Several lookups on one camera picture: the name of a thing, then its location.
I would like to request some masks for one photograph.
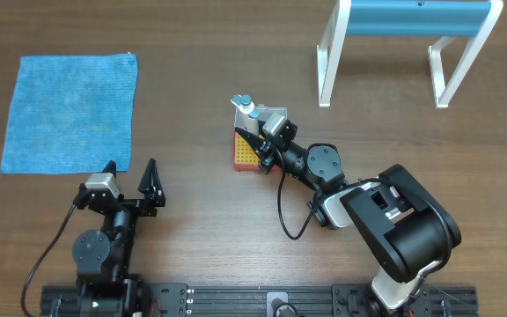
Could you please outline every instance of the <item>brown tabletop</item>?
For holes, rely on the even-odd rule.
[[[24,55],[138,55],[132,159],[119,174],[136,196],[148,158],[167,205],[140,222],[132,272],[194,285],[366,283],[378,264],[355,228],[310,223],[288,240],[276,215],[279,174],[235,173],[229,102],[287,107],[303,146],[335,144],[349,180],[404,165],[458,222],[463,242],[433,284],[473,284],[481,315],[507,315],[507,2],[448,109],[435,109],[431,38],[346,40],[332,107],[318,108],[316,44],[326,1],[0,1],[0,163]],[[454,69],[464,45],[444,52]],[[0,314],[21,314],[28,272],[54,237],[87,174],[0,174]],[[285,182],[296,231],[311,192]],[[28,292],[73,284],[71,246],[101,216],[76,211]]]

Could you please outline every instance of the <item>blue bar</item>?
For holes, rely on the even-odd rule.
[[[352,0],[347,35],[474,37],[490,2]]]

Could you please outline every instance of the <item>white rack leg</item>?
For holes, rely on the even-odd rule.
[[[343,41],[348,31],[350,9],[351,0],[338,0],[327,22],[322,40],[316,47],[318,62],[318,99],[321,107],[330,107],[335,73],[338,70],[338,63],[342,55]]]
[[[449,101],[453,97],[453,94],[457,91],[461,81],[473,64],[474,59],[481,51],[482,45],[484,45],[484,42],[489,37],[492,28],[494,28],[494,25],[500,16],[500,12],[502,12],[503,3],[502,0],[491,0],[490,2],[491,7],[488,16],[482,23],[479,33],[467,43],[465,52],[463,53],[457,68],[453,72],[451,79],[449,79],[447,86],[445,86],[444,71],[441,63],[441,50],[451,43],[453,38],[443,37],[428,48],[428,54],[430,55],[431,81],[433,84],[433,93],[437,108],[446,108],[449,106]]]

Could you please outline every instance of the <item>blue towel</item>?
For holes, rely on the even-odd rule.
[[[21,57],[1,173],[94,173],[130,164],[136,55]]]

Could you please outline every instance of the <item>wooden surface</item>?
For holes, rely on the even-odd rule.
[[[234,173],[235,93],[287,107],[297,141],[335,144],[350,180],[404,165],[453,215],[463,235],[434,284],[474,284],[482,316],[507,316],[507,1],[448,109],[435,109],[429,38],[349,38],[332,107],[319,109],[316,44],[333,0],[2,1],[0,162],[24,55],[138,55],[127,196],[148,158],[167,206],[138,228],[131,270],[150,282],[194,285],[366,283],[378,264],[354,228],[311,223],[290,241],[276,215],[279,176]],[[464,42],[444,51],[452,71]],[[0,314],[20,314],[28,272],[88,175],[0,174]],[[296,231],[311,193],[287,180],[285,220]],[[73,284],[71,246],[101,217],[77,211],[28,293]]]

